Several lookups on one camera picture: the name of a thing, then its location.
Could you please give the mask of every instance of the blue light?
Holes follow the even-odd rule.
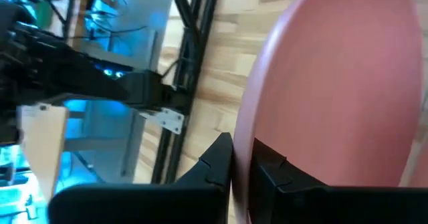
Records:
[[[116,72],[116,77],[117,78],[120,78],[120,77],[122,77],[124,75],[124,73],[123,72]]]
[[[113,71],[112,70],[104,70],[104,73],[108,76],[113,75]]]

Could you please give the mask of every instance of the metal bracket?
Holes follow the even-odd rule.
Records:
[[[162,111],[155,113],[141,112],[141,116],[148,121],[154,122],[172,133],[181,134],[185,116],[168,108],[162,108]]]

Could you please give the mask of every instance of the wooden floor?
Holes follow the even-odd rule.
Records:
[[[219,0],[179,175],[195,164],[221,132],[233,134],[247,76],[257,53],[273,24],[291,1]],[[423,14],[428,10],[428,0],[420,0],[418,6]],[[177,12],[172,12],[160,55],[160,72],[175,60],[183,34],[183,24]],[[428,31],[428,11],[425,12],[426,17],[422,21],[425,31]],[[421,121],[418,136],[424,135],[428,130],[428,117],[424,119],[427,121]],[[160,133],[157,126],[148,124],[146,127],[135,176],[136,183],[150,182]],[[229,222],[235,223],[233,211],[229,212],[229,216]]]

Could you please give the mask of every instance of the metal clamp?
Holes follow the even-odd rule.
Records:
[[[181,134],[185,120],[184,115],[168,108],[162,108],[162,111],[155,113],[141,112],[140,115],[175,134]]]

